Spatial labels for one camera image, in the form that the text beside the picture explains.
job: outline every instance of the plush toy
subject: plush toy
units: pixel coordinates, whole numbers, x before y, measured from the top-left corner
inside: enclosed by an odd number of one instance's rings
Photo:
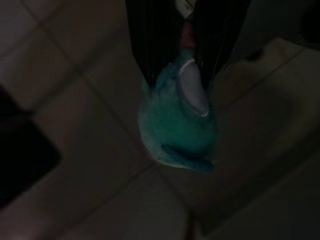
[[[159,74],[154,88],[146,85],[138,113],[141,139],[153,158],[165,165],[200,172],[214,169],[216,118],[195,63],[192,25],[182,29],[181,50]]]

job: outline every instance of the white tile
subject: white tile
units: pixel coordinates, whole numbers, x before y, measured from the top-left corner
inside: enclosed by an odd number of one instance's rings
[[[319,160],[311,159],[206,239],[318,239]]]
[[[293,59],[288,67],[304,83],[317,105],[320,106],[320,52],[306,49]]]
[[[133,57],[128,26],[92,64],[84,67],[85,74],[106,103],[139,139],[137,114],[143,98],[143,75]]]
[[[288,67],[277,71],[218,116],[216,170],[161,170],[199,215],[258,175],[316,126],[317,108]]]
[[[127,179],[150,163],[81,79],[56,96],[34,120],[70,159],[105,166],[108,172],[101,184],[115,186],[117,174]],[[110,157],[109,149],[116,159]]]
[[[179,240],[187,217],[174,193],[150,170],[60,239]]]
[[[285,97],[295,106],[290,121],[283,126],[269,148],[270,158],[294,147],[319,124],[319,105],[314,101],[314,96],[310,94],[308,86],[301,81],[303,79],[297,74],[297,68],[292,62],[268,77],[265,82],[267,86],[276,90],[276,94],[282,98]]]
[[[19,0],[1,1],[0,58],[36,26],[37,23]]]
[[[261,59],[231,64],[215,78],[216,85],[211,99],[216,108],[222,109],[232,104],[254,84],[287,63],[301,49],[300,46],[277,38],[265,47]]]
[[[0,239],[56,239],[149,166],[80,79],[44,105],[34,121],[63,159],[1,212]]]
[[[45,27],[75,63],[102,41],[112,45],[118,28],[127,24],[125,1],[72,0]]]
[[[71,1],[46,28],[139,139],[143,75],[131,50],[125,1]]]
[[[65,81],[71,69],[56,46],[38,29],[0,60],[0,83],[24,109],[30,110]]]
[[[64,0],[22,0],[39,21],[47,21],[64,8],[70,1]]]

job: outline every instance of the teal plush toy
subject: teal plush toy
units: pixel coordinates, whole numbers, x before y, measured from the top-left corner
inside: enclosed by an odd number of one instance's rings
[[[194,60],[191,25],[182,30],[181,51],[165,67],[153,89],[145,87],[138,113],[141,139],[165,165],[211,172],[217,138],[216,118]]]

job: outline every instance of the grout line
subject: grout line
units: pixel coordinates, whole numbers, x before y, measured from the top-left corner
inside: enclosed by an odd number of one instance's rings
[[[20,4],[22,5],[22,7],[28,12],[28,9],[26,9],[26,3],[25,0],[20,0]],[[59,11],[64,7],[63,4],[61,4],[60,6],[58,6],[55,10],[53,10],[52,12],[49,13],[48,16],[46,16],[43,20],[42,23],[47,23],[48,21],[50,21],[54,16],[56,16]],[[28,38],[30,38],[30,36],[36,32],[39,28],[40,28],[40,24],[39,24],[39,20],[35,19],[33,17],[33,19],[35,20],[35,26],[32,27],[32,29],[30,31],[28,31],[26,34],[24,34],[21,38],[19,38],[17,41],[15,41],[13,44],[11,44],[5,51],[3,51],[2,53],[0,53],[0,60],[4,59],[5,57],[7,57],[8,55],[10,55],[13,51],[15,51],[20,45],[22,45],[25,41],[27,41]]]
[[[80,69],[78,69],[77,65],[73,62],[72,58],[68,55],[68,53],[63,49],[63,47],[60,45],[60,43],[55,39],[55,37],[51,34],[49,30],[45,27],[45,22],[41,21],[38,16],[29,8],[29,6],[25,3],[24,0],[20,0],[21,4],[24,6],[24,8],[29,12],[29,14],[38,22],[39,28],[44,32],[44,34],[49,38],[49,40],[55,45],[57,50],[62,54],[64,59],[71,65],[70,73],[66,74],[66,77],[60,83],[57,84],[56,87],[53,88],[53,90],[50,90],[47,92],[46,96],[40,98],[36,103],[33,104],[31,108],[32,111],[38,112],[42,108],[44,108],[49,102],[51,101],[51,98],[54,98],[59,92],[61,92],[63,89],[65,89],[70,82],[70,79],[74,80],[76,79],[76,75],[82,76],[82,72]]]
[[[69,62],[73,66],[73,71],[71,74],[78,74],[80,77],[82,77],[83,82],[87,85],[87,87],[92,91],[93,94],[98,98],[98,100],[105,106],[106,110],[111,114],[111,116],[117,121],[117,123],[120,125],[120,127],[124,130],[124,132],[128,135],[129,139],[134,142],[133,147],[137,150],[137,152],[144,157],[145,159],[148,159],[148,156],[146,153],[143,152],[143,145],[138,142],[136,137],[132,135],[132,133],[128,130],[127,126],[123,123],[122,119],[118,117],[118,115],[115,113],[115,111],[109,106],[109,104],[104,100],[103,96],[95,89],[95,87],[92,85],[92,83],[89,81],[89,79],[86,77],[86,75],[83,73],[81,68],[75,64],[72,60],[72,58],[69,56],[69,54],[64,50],[62,45],[56,40],[56,38],[53,36],[53,34],[46,29],[44,26],[44,22],[41,22],[37,15],[29,8],[28,5],[24,2],[24,0],[21,0],[21,4],[25,7],[25,9],[31,14],[31,16],[38,22],[39,28],[42,29],[42,31],[48,36],[48,38],[52,41],[52,43],[58,48],[58,50],[61,52],[63,57],[67,62]],[[59,91],[62,91],[70,82],[67,82],[66,84],[61,83],[62,89],[55,89],[53,91],[54,93],[57,93]],[[47,105],[50,102],[50,98],[54,97],[55,95],[48,96],[45,98],[44,101],[39,101],[37,108],[31,109],[33,112],[40,111],[45,105]]]
[[[262,172],[246,180],[232,193],[219,200],[215,211],[202,216],[202,226],[209,233],[219,228],[246,206],[253,203],[294,170],[303,166],[313,156],[318,156],[320,127],[308,134],[291,149],[276,157]]]
[[[287,59],[286,62],[280,64],[279,66],[277,66],[275,69],[273,69],[272,71],[270,71],[266,76],[264,76],[262,79],[258,80],[257,82],[255,82],[253,85],[251,85],[248,89],[246,89],[241,95],[239,95],[238,97],[236,97],[234,100],[232,100],[229,104],[227,104],[226,106],[220,107],[218,108],[216,111],[219,112],[220,114],[223,114],[225,112],[227,112],[235,103],[237,103],[238,101],[240,101],[242,98],[244,98],[245,96],[247,96],[252,90],[254,90],[255,88],[259,87],[261,84],[263,84],[271,75],[273,75],[274,73],[276,73],[278,70],[280,70],[282,67],[284,67],[285,65],[287,65],[289,62],[291,62],[294,58],[296,58],[298,55],[300,55],[303,51],[305,51],[305,48],[299,50],[296,54],[294,54],[293,56],[289,57]]]
[[[63,237],[64,234],[66,234],[68,231],[71,231],[75,226],[78,224],[84,222],[86,219],[90,218],[93,216],[99,209],[101,209],[107,202],[111,201],[112,199],[116,198],[119,196],[122,192],[124,192],[126,189],[128,189],[129,185],[131,182],[134,182],[139,176],[143,175],[144,173],[150,171],[152,168],[154,168],[153,164],[149,164],[148,166],[144,167],[141,169],[139,172],[134,174],[130,179],[128,179],[128,184],[125,184],[121,187],[118,188],[118,190],[115,191],[115,193],[102,201],[101,203],[97,204],[95,207],[93,207],[87,214],[84,214],[82,217],[80,217],[77,222],[70,224],[69,226],[65,226],[61,232],[56,234],[54,239],[59,239]]]
[[[301,175],[303,175],[307,170],[309,170],[310,167],[316,165],[317,163],[318,160],[314,159],[314,156],[310,157],[310,159],[307,159],[287,175],[283,176],[283,178],[272,185],[269,189],[258,195],[252,202],[241,208],[238,212],[227,218],[225,221],[223,221],[221,225],[214,228],[207,234],[208,238],[212,239],[224,230],[228,229],[228,227],[233,223],[234,220],[243,217],[246,213],[250,212],[250,210],[254,210],[255,207],[258,207],[261,204],[261,201],[266,200],[269,197],[273,197],[281,188],[287,187],[291,183],[291,181],[299,179]]]
[[[68,85],[76,81],[78,77],[80,77],[79,73],[74,69],[73,65],[71,65],[62,80],[51,87],[46,93],[39,97],[38,100],[34,101],[30,110],[34,113],[39,112],[48,105],[52,99],[61,94]]]

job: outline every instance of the black mat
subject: black mat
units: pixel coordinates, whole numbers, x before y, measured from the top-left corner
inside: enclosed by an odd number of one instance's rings
[[[0,208],[59,162],[60,154],[0,86]]]

